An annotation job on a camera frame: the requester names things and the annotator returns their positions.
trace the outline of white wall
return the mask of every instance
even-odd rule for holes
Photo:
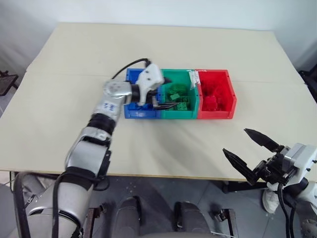
[[[59,21],[273,30],[296,68],[317,58],[317,0],[0,0],[0,57],[22,74]]]

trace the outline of white table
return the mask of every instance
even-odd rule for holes
[[[0,118],[0,170],[63,171],[104,82],[143,57],[161,68],[228,69],[237,96],[235,116],[137,120],[121,115],[109,174],[243,179],[223,147],[251,169],[272,155],[244,128],[289,146],[317,145],[317,105],[271,32],[62,23]],[[317,181],[316,172],[314,167],[308,179]]]

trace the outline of tabletop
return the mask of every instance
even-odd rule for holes
[[[317,145],[317,105],[272,32],[61,23],[0,118],[0,170],[62,172],[104,82],[143,57],[161,68],[228,69],[236,112],[231,120],[121,115],[110,147],[109,174],[244,179],[222,148],[251,169],[272,155],[244,128],[288,146]],[[308,179],[317,181],[316,172],[314,167]]]

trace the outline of green bin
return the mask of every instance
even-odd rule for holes
[[[171,83],[161,86],[161,102],[177,102],[175,107],[163,110],[162,119],[196,119],[199,107],[199,94],[192,85],[189,69],[162,69],[163,76]]]

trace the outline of gray floor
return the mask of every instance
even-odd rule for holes
[[[141,198],[144,224],[141,234],[172,231],[171,215],[176,201],[190,201],[203,212],[212,231],[229,234],[227,223],[217,223],[210,217],[210,210],[217,206],[233,208],[237,216],[240,238],[283,238],[285,218],[280,209],[274,215],[266,213],[261,207],[261,191],[249,190],[222,193],[220,182],[177,178],[138,178],[110,177],[110,188],[94,192],[91,207],[106,202],[109,210],[96,219],[93,237],[109,237],[112,217],[125,198],[137,195]],[[9,214],[0,223],[0,238],[4,238],[14,227],[12,195],[5,186],[0,187],[0,216]],[[295,218],[295,237],[300,238],[299,221]]]

